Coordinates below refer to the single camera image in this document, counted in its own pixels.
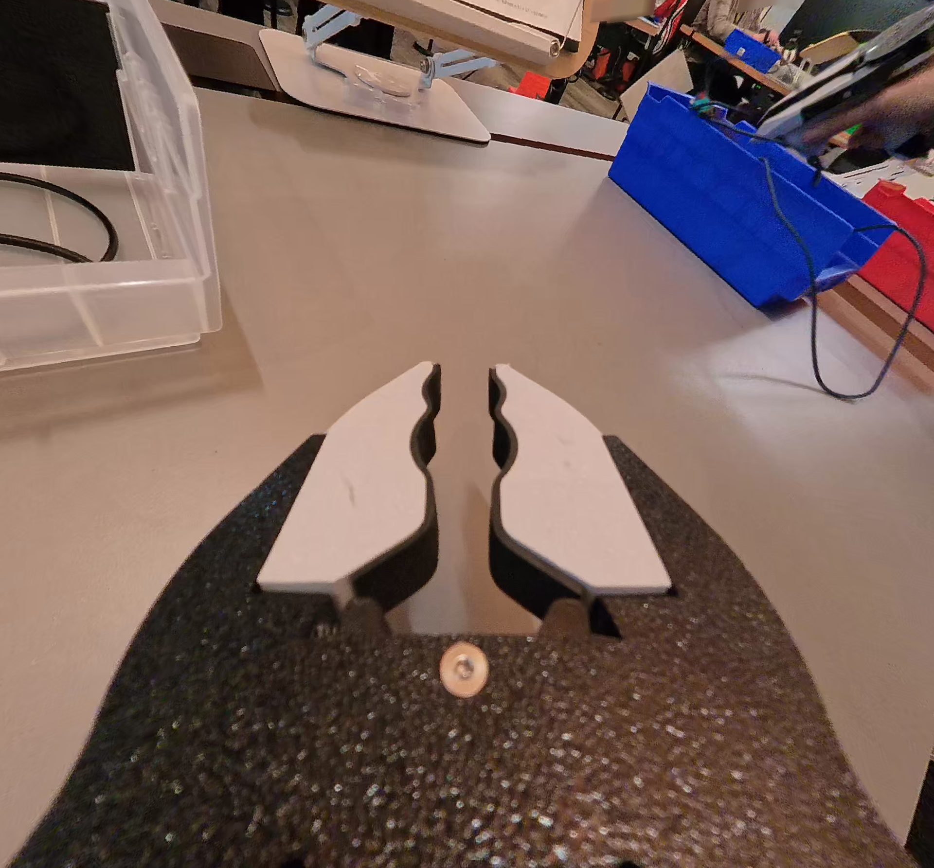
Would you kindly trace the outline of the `red plastic bin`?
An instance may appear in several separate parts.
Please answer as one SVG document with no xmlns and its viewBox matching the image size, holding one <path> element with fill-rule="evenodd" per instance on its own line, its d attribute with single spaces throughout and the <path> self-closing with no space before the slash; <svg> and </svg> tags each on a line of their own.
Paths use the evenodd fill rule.
<svg viewBox="0 0 934 868">
<path fill-rule="evenodd" d="M 900 228 L 924 248 L 927 272 L 925 290 L 916 320 L 933 330 L 933 202 L 909 197 L 905 185 L 878 181 L 863 197 L 865 203 Z M 892 233 L 858 273 L 859 277 L 908 312 L 916 296 L 919 273 L 914 247 L 901 234 Z"/>
</svg>

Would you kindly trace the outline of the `blue plastic bin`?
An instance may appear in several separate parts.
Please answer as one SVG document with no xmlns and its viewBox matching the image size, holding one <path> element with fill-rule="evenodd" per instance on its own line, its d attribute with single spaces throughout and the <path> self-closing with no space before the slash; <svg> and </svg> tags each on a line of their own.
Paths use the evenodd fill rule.
<svg viewBox="0 0 934 868">
<path fill-rule="evenodd" d="M 751 305 L 771 308 L 861 270 L 892 234 L 870 204 L 741 122 L 704 118 L 683 93 L 649 84 L 610 179 Z"/>
</svg>

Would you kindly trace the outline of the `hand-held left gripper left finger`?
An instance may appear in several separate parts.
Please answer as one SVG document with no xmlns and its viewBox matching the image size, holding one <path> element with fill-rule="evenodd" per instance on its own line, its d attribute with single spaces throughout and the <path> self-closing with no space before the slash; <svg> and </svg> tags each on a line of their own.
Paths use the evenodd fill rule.
<svg viewBox="0 0 934 868">
<path fill-rule="evenodd" d="M 440 366 L 416 364 L 328 429 L 257 585 L 327 596 L 339 609 L 370 599 L 389 612 L 438 566 L 438 514 L 428 465 L 436 451 Z"/>
</svg>

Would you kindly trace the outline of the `small blue bin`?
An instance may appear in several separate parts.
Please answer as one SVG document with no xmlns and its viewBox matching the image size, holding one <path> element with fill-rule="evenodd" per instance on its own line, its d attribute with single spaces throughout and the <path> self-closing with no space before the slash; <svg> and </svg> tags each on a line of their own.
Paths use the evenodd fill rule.
<svg viewBox="0 0 934 868">
<path fill-rule="evenodd" d="M 782 61 L 782 53 L 758 41 L 740 29 L 734 29 L 724 45 L 725 51 L 747 67 L 768 73 Z"/>
</svg>

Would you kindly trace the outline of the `person's right hand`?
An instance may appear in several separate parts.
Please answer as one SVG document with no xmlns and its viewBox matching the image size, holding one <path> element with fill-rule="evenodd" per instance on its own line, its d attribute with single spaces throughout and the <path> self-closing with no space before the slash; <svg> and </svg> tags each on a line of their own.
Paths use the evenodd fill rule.
<svg viewBox="0 0 934 868">
<path fill-rule="evenodd" d="M 851 138 L 856 147 L 892 153 L 920 136 L 927 150 L 932 149 L 933 69 L 918 70 L 858 105 L 812 122 L 800 136 L 799 149 L 806 154 L 819 152 L 832 137 L 851 127 L 858 128 Z"/>
</svg>

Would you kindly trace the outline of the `clear plastic box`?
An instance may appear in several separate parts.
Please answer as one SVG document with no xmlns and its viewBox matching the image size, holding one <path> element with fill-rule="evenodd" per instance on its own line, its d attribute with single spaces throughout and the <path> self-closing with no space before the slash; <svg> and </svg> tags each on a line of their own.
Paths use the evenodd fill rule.
<svg viewBox="0 0 934 868">
<path fill-rule="evenodd" d="M 2 370 L 222 324 L 201 113 L 148 0 L 2 0 Z"/>
</svg>

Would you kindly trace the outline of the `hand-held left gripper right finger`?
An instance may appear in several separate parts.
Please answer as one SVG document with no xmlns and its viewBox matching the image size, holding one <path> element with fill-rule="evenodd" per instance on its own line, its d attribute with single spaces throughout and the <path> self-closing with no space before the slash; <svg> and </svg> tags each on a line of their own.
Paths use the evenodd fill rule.
<svg viewBox="0 0 934 868">
<path fill-rule="evenodd" d="M 488 565 L 538 620 L 570 602 L 611 620 L 609 601 L 672 594 L 672 580 L 601 431 L 508 364 L 488 372 L 498 468 Z"/>
</svg>

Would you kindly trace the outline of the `grey desk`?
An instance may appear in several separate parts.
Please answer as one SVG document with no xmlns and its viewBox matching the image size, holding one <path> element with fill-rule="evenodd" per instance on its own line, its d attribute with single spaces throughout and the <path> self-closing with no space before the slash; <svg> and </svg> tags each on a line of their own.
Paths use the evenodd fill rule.
<svg viewBox="0 0 934 868">
<path fill-rule="evenodd" d="M 2 866 L 883 866 L 932 749 L 932 372 L 862 400 L 608 177 L 195 91 L 223 325 L 2 375 Z M 440 366 L 438 566 L 257 577 L 328 429 Z M 672 580 L 493 581 L 488 372 L 601 431 Z"/>
</svg>

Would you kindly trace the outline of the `black monitor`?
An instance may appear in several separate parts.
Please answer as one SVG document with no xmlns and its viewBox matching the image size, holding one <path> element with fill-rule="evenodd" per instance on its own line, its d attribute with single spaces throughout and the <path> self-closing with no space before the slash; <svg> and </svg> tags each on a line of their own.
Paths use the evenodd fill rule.
<svg viewBox="0 0 934 868">
<path fill-rule="evenodd" d="M 803 49 L 837 34 L 878 34 L 916 7 L 914 0 L 804 0 L 781 31 L 780 43 Z"/>
</svg>

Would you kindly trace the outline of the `wooden document stand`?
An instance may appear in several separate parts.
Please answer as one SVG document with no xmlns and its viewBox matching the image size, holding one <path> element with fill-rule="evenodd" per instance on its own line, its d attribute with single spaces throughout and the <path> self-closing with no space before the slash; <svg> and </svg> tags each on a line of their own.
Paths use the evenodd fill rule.
<svg viewBox="0 0 934 868">
<path fill-rule="evenodd" d="M 294 101 L 374 123 L 486 144 L 491 135 L 446 81 L 512 63 L 546 77 L 573 75 L 598 31 L 593 0 L 580 0 L 578 42 L 485 12 L 459 0 L 316 0 L 298 35 L 260 33 L 281 90 Z M 378 21 L 440 41 L 418 68 L 334 45 L 333 39 Z"/>
</svg>

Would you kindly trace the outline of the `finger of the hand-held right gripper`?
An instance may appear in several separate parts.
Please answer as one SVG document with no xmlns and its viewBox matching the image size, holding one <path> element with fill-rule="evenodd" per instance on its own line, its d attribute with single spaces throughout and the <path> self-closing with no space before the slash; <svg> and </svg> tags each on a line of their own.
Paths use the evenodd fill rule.
<svg viewBox="0 0 934 868">
<path fill-rule="evenodd" d="M 860 45 L 773 105 L 757 123 L 755 137 L 777 142 L 800 138 L 812 124 L 865 102 L 886 80 L 885 59 L 886 52 L 877 45 Z"/>
</svg>

